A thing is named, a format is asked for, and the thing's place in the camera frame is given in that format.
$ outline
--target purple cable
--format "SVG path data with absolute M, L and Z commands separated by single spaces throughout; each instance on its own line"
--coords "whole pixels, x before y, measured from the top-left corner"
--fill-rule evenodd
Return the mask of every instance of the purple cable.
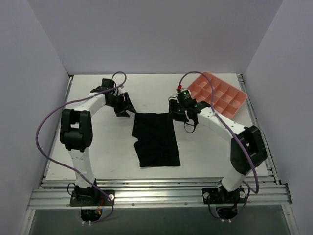
M 113 79 L 114 76 L 117 75 L 118 73 L 121 73 L 121 74 L 123 74 L 123 75 L 125 76 L 124 81 L 123 81 L 120 85 L 118 85 L 117 87 L 110 88 L 110 89 L 107 89 L 107 90 L 105 90 L 105 91 L 96 93 L 94 96 L 98 96 L 98 95 L 100 95 L 100 94 L 105 94 L 106 92 L 113 91 L 113 90 L 115 90 L 115 89 L 117 89 L 117 88 L 123 86 L 123 85 L 125 84 L 126 80 L 127 80 L 127 76 L 126 76 L 126 74 L 125 74 L 124 72 L 121 72 L 121 71 L 116 72 L 115 74 L 112 75 L 112 79 Z M 47 121 L 47 119 L 48 119 L 51 115 L 53 115 L 56 111 L 58 111 L 59 109 L 62 109 L 63 107 L 65 107 L 65 106 L 68 105 L 68 104 L 73 104 L 73 103 L 77 103 L 77 102 L 82 102 L 82 101 L 85 101 L 85 100 L 89 100 L 89 99 L 93 98 L 94 96 L 89 96 L 89 97 L 86 97 L 86 98 L 83 98 L 83 99 L 78 99 L 78 100 L 69 101 L 69 102 L 66 102 L 66 103 L 62 104 L 61 106 L 55 108 L 54 110 L 52 110 L 52 111 L 42 120 L 42 122 L 39 124 L 39 126 L 38 126 L 38 128 L 37 128 L 37 131 L 36 131 L 35 141 L 36 141 L 36 146 L 37 146 L 39 152 L 40 152 L 45 158 L 47 158 L 48 160 L 50 160 L 50 161 L 52 161 L 52 162 L 54 162 L 54 163 L 56 163 L 56 164 L 58 164 L 58 165 L 64 166 L 64 167 L 66 167 L 66 168 L 68 168 L 68 169 L 71 169 L 71 170 L 75 171 L 75 172 L 76 172 L 77 174 L 79 174 L 88 184 L 90 184 L 90 185 L 93 186 L 95 189 L 97 189 L 98 191 L 100 191 L 100 193 L 102 193 L 102 194 L 108 199 L 109 202 L 112 202 L 112 200 L 109 198 L 109 196 L 108 196 L 105 192 L 103 192 L 97 185 L 94 185 L 94 184 L 93 184 L 91 181 L 89 181 L 85 176 L 83 176 L 82 173 L 81 173 L 79 170 L 77 170 L 77 169 L 75 169 L 75 168 L 73 168 L 73 167 L 71 167 L 71 166 L 69 166 L 69 165 L 66 165 L 66 164 L 64 164 L 64 163 L 58 162 L 58 161 L 54 160 L 53 158 L 50 158 L 50 157 L 41 149 L 40 144 L 39 144 L 39 132 L 40 132 L 40 130 L 41 130 L 43 124 Z M 108 217 L 113 213 L 113 211 L 114 211 L 114 206 L 112 206 L 112 209 L 111 209 L 111 211 L 110 211 L 109 214 L 107 214 L 106 216 L 102 216 L 99 220 L 94 221 L 94 222 L 92 222 L 92 223 L 97 223 L 97 222 L 100 222 L 100 221 L 102 221 L 102 220 L 108 218 Z
M 244 155 L 246 156 L 246 159 L 247 161 L 249 162 L 249 165 L 251 167 L 251 170 L 253 172 L 253 176 L 254 176 L 254 180 L 255 180 L 255 185 L 256 185 L 256 189 L 253 189 L 246 181 L 243 181 L 243 183 L 248 187 L 248 193 L 246 195 L 246 201 L 242 207 L 242 209 L 240 210 L 240 212 L 243 210 L 243 208 L 246 206 L 246 203 L 248 201 L 248 197 L 250 195 L 250 191 L 254 192 L 255 194 L 258 194 L 259 193 L 259 179 L 258 179 L 258 175 L 256 173 L 256 170 L 255 170 L 255 167 L 253 165 L 253 162 L 251 160 L 251 157 L 249 156 L 247 150 L 245 149 L 245 147 L 243 146 L 243 144 L 240 142 L 240 140 L 238 139 L 238 137 L 236 136 L 236 134 L 230 129 L 230 127 L 222 120 L 222 118 L 215 112 L 215 109 L 213 107 L 213 98 L 214 98 L 214 87 L 212 85 L 212 82 L 211 80 L 202 72 L 198 72 L 198 71 L 190 71 L 188 73 L 186 73 L 182 78 L 181 80 L 179 81 L 179 85 L 181 85 L 181 82 L 182 80 L 189 74 L 191 73 L 197 73 L 197 74 L 200 74 L 202 76 L 204 76 L 207 81 L 210 83 L 210 86 L 211 86 L 211 89 L 212 89 L 212 98 L 211 98 L 211 109 L 212 109 L 212 112 L 215 114 L 215 116 L 217 117 L 217 119 L 223 124 L 223 126 L 230 132 L 230 134 L 233 136 L 233 138 L 235 139 L 235 141 L 237 142 L 237 144 L 239 145 L 239 147 L 241 148 L 241 150 L 243 151 Z

